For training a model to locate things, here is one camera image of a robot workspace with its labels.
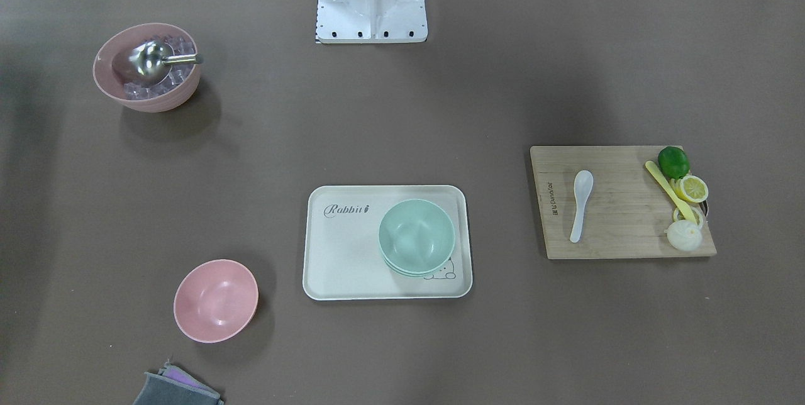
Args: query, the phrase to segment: lime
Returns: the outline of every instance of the lime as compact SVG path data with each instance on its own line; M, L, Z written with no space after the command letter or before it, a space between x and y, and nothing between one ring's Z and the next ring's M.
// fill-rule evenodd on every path
M673 147L673 145L669 145L659 152L657 164L662 173L672 179L681 179L691 170L691 164L687 161L685 151L679 147Z
M710 193L704 180L695 175L685 175L679 180L672 179L670 187L673 188L679 199L693 202L693 204L704 201Z

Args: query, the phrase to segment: lemon slice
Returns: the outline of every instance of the lemon slice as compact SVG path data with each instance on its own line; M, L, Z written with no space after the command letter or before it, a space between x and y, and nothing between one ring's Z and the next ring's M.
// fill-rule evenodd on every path
M704 201L709 194L707 184L695 175L685 175L681 179L672 179L670 187L674 190L676 196L679 196L679 199L693 202L693 204L699 204L699 202Z

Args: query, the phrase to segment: towel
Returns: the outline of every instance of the towel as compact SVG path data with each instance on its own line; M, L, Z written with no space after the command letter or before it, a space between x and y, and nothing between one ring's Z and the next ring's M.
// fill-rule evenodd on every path
M146 372L146 384L132 405L224 405L224 401L213 388L166 362L156 374Z

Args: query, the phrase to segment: white spoon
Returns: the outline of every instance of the white spoon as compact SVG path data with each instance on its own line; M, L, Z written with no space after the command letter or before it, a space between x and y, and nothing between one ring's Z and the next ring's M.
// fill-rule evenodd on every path
M570 232L570 241L578 243L581 239L581 226L584 224L584 207L587 198L592 192L592 173L589 170L580 170L573 181L573 196L575 196L575 219L573 230Z

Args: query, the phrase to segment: white tray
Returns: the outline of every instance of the white tray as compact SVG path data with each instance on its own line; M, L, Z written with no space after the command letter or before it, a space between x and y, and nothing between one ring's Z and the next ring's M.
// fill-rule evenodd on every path
M400 201L414 198L427 199L443 208L457 232L455 251L448 263L424 278L394 273L383 262L377 241L377 230L386 211ZM450 185L316 188L308 199L302 285L305 293L316 300L464 296L472 287L464 194Z

